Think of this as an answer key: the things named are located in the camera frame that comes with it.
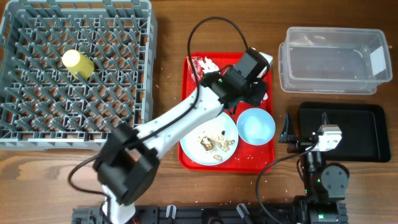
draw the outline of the table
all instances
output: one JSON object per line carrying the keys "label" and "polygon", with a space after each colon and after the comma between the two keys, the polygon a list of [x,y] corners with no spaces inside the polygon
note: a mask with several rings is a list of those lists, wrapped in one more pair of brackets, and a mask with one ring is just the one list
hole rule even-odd
{"label": "table", "polygon": [[[391,46],[392,69],[397,70],[397,1],[191,0],[153,1],[152,5],[159,23],[153,83],[154,117],[180,101],[182,63],[193,26],[206,17],[227,17],[240,26],[249,46],[274,57],[272,88],[276,133],[282,129],[286,112],[297,114],[303,101],[375,103],[385,109],[392,159],[385,164],[343,162],[351,172],[345,202],[350,223],[398,221],[398,79],[382,84],[372,96],[292,94],[280,89],[277,68],[278,47],[285,39],[286,30],[291,26],[314,26],[383,30]],[[242,52],[244,45],[229,24],[210,22],[194,35],[192,50]],[[286,156],[286,147],[276,143],[275,157]],[[77,192],[66,181],[72,167],[93,154],[85,150],[0,152],[1,223],[66,224],[70,223],[72,208],[99,205],[103,200],[100,196]],[[295,195],[303,195],[295,162],[281,162],[262,178],[264,201],[289,202]],[[177,147],[173,147],[161,163],[154,183],[136,202],[138,205],[256,204],[256,175],[185,170],[177,160]],[[83,187],[100,189],[90,167],[80,170],[75,180]]]}

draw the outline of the light blue plate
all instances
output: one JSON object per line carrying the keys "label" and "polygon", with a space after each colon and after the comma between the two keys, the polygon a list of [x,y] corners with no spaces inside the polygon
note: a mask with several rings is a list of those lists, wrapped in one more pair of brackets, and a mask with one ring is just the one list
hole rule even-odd
{"label": "light blue plate", "polygon": [[[204,136],[203,132],[221,134],[222,131],[225,131],[225,139],[235,140],[234,144],[229,146],[229,151],[224,152],[216,146],[213,150],[205,151],[205,148],[200,144],[200,139]],[[235,122],[226,113],[221,113],[218,117],[199,125],[188,133],[180,140],[180,144],[184,153],[192,161],[204,166],[214,166],[225,162],[234,154],[238,140],[239,135]],[[213,158],[216,154],[222,157],[222,161]]]}
{"label": "light blue plate", "polygon": [[243,141],[260,146],[268,143],[275,134],[275,121],[265,110],[250,108],[243,111],[236,122],[239,136]]}

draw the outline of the blue bowl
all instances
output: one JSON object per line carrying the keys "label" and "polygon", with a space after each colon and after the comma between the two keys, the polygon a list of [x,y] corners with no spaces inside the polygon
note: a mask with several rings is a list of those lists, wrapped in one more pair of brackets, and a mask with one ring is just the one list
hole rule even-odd
{"label": "blue bowl", "polygon": [[260,146],[268,143],[275,134],[275,121],[265,110],[251,108],[243,111],[236,122],[239,136],[243,141]]}

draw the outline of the sticker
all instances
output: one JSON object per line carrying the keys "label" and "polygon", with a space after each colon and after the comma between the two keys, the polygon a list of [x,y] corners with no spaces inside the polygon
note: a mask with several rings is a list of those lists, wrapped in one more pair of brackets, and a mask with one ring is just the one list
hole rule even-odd
{"label": "sticker", "polygon": [[377,50],[371,53],[371,64],[373,76],[386,69],[383,47],[380,46]]}

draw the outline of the white plate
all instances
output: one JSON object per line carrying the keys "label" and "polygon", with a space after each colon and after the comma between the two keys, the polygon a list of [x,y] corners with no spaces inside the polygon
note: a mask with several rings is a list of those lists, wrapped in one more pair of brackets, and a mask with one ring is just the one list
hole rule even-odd
{"label": "white plate", "polygon": [[[229,146],[229,151],[224,152],[215,146],[215,149],[206,152],[199,139],[206,133],[221,133],[222,131],[225,131],[225,139],[229,141],[235,140],[234,144]],[[182,150],[191,160],[204,166],[214,166],[227,161],[234,154],[236,146],[238,146],[238,140],[239,135],[235,122],[226,113],[221,113],[217,118],[207,121],[192,130],[181,139],[180,143]],[[213,158],[217,154],[222,157],[222,161],[217,161]]]}

